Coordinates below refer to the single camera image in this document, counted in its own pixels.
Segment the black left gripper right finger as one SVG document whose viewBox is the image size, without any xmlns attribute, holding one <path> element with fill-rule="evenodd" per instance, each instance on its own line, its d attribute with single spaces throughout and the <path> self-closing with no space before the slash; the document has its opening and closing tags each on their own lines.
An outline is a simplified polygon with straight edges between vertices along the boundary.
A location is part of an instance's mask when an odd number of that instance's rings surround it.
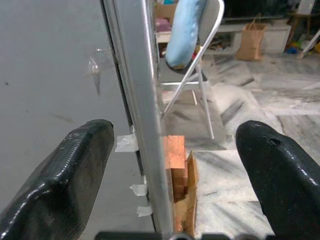
<svg viewBox="0 0 320 240">
<path fill-rule="evenodd" d="M 320 165 L 292 138 L 260 121 L 242 123 L 235 142 L 274 234 L 320 240 Z"/>
</svg>

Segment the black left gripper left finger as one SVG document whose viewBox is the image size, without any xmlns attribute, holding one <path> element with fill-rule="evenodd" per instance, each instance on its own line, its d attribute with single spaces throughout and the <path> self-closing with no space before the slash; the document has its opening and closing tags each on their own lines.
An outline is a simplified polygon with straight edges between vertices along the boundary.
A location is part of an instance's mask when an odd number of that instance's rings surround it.
<svg viewBox="0 0 320 240">
<path fill-rule="evenodd" d="M 69 132 L 0 213 L 0 240 L 78 240 L 114 143 L 114 126 L 105 119 Z"/>
</svg>

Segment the grey fridge door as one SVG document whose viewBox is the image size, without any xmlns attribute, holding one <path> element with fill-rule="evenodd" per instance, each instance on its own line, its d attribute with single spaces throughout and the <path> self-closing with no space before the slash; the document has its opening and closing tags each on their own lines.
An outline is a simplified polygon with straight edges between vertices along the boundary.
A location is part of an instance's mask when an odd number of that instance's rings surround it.
<svg viewBox="0 0 320 240">
<path fill-rule="evenodd" d="M 0 213 L 72 130 L 103 119 L 114 145 L 77 240 L 167 240 L 155 0 L 0 0 Z"/>
</svg>

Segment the orange wooden block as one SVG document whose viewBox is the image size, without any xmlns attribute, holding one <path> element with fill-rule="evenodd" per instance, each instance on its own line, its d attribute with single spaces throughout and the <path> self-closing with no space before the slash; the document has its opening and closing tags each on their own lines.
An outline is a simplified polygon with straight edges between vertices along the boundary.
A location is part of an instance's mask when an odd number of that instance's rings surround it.
<svg viewBox="0 0 320 240">
<path fill-rule="evenodd" d="M 173 200 L 185 197 L 188 185 L 188 163 L 183 135 L 169 135 L 164 138 L 165 165 L 170 170 Z"/>
</svg>

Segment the brown paper bag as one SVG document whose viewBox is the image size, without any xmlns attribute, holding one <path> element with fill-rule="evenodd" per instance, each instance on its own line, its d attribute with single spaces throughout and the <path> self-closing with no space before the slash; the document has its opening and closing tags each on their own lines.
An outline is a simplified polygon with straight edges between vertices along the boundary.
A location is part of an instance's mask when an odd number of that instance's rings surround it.
<svg viewBox="0 0 320 240">
<path fill-rule="evenodd" d="M 258 62 L 262 60 L 262 40 L 267 25 L 261 23 L 261 14 L 258 13 L 251 23 L 242 29 L 240 47 L 235 53 L 239 61 Z"/>
</svg>

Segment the white folding metal chair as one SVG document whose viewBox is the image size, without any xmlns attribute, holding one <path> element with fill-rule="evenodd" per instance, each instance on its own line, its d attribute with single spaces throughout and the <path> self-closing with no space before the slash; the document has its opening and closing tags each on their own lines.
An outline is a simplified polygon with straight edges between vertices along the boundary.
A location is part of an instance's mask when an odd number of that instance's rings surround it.
<svg viewBox="0 0 320 240">
<path fill-rule="evenodd" d="M 171 69 L 165 57 L 159 64 L 163 70 L 171 71 L 171 75 L 160 74 L 160 85 L 164 91 L 172 91 L 173 96 L 165 106 L 162 117 L 166 117 L 184 91 L 192 91 L 193 99 L 200 104 L 205 115 L 208 135 L 214 139 L 213 126 L 206 96 L 206 78 L 202 72 L 201 61 L 205 51 L 215 37 L 223 20 L 225 12 L 224 0 L 207 0 L 204 7 L 198 29 L 197 44 L 189 64 L 179 70 Z"/>
</svg>

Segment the light blue pillow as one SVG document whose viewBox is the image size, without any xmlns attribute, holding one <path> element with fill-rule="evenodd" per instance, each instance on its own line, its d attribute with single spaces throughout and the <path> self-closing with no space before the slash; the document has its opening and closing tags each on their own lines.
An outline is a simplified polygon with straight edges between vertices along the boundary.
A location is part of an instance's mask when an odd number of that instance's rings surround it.
<svg viewBox="0 0 320 240">
<path fill-rule="evenodd" d="M 165 53 L 165 61 L 171 69 L 181 70 L 190 63 L 196 49 L 206 3 L 207 0 L 178 1 Z"/>
</svg>

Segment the brown cardboard box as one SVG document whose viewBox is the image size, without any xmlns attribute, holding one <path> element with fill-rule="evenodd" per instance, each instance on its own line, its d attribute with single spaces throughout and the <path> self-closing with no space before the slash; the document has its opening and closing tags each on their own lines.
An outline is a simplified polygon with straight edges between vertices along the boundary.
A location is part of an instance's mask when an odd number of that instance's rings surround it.
<svg viewBox="0 0 320 240">
<path fill-rule="evenodd" d="M 169 24 L 173 24 L 173 19 L 175 15 L 177 4 L 160 4 L 156 3 L 154 7 L 154 14 L 156 19 L 166 19 Z"/>
</svg>

